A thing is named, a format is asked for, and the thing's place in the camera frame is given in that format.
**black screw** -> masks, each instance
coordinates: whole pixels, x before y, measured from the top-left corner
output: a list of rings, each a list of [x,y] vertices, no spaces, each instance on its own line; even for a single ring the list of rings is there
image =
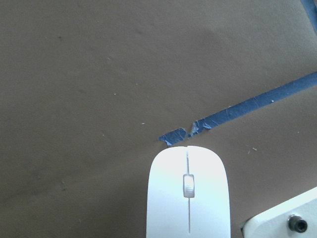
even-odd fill
[[[292,231],[303,233],[307,230],[307,222],[299,216],[292,215],[288,219],[288,227]]]

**mouse scroll wheel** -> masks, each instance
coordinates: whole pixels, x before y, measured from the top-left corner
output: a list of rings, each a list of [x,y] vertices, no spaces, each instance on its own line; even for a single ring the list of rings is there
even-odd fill
[[[195,197],[195,184],[194,184],[194,176],[193,175],[184,175],[184,197]]]

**blue painter's tape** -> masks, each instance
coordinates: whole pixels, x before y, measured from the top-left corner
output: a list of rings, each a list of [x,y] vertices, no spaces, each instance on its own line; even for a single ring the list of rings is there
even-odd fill
[[[193,127],[188,137],[201,133],[204,129],[212,129],[227,121],[238,118],[258,108],[274,103],[292,94],[317,85],[317,72],[306,75],[300,79],[284,84],[258,96],[245,100],[235,106],[224,109],[208,117],[193,122]],[[180,142],[186,138],[186,130],[179,128],[169,132],[158,139],[167,143],[168,146]]]
[[[167,145],[173,145],[186,138],[187,132],[184,128],[178,128],[165,135],[160,136],[158,139],[167,143]]]
[[[305,11],[317,33],[317,6],[314,0],[302,0]]]

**wireless mouse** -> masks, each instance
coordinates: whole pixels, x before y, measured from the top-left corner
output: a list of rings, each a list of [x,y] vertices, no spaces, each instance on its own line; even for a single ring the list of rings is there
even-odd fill
[[[154,158],[146,237],[230,238],[227,176],[216,153],[180,146]]]

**white device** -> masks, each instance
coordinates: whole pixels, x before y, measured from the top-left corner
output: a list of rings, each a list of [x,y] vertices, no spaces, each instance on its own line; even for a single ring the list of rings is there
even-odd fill
[[[198,146],[180,146],[154,158],[146,237],[230,238],[227,176],[217,154]]]
[[[249,219],[244,238],[315,238],[317,187]]]

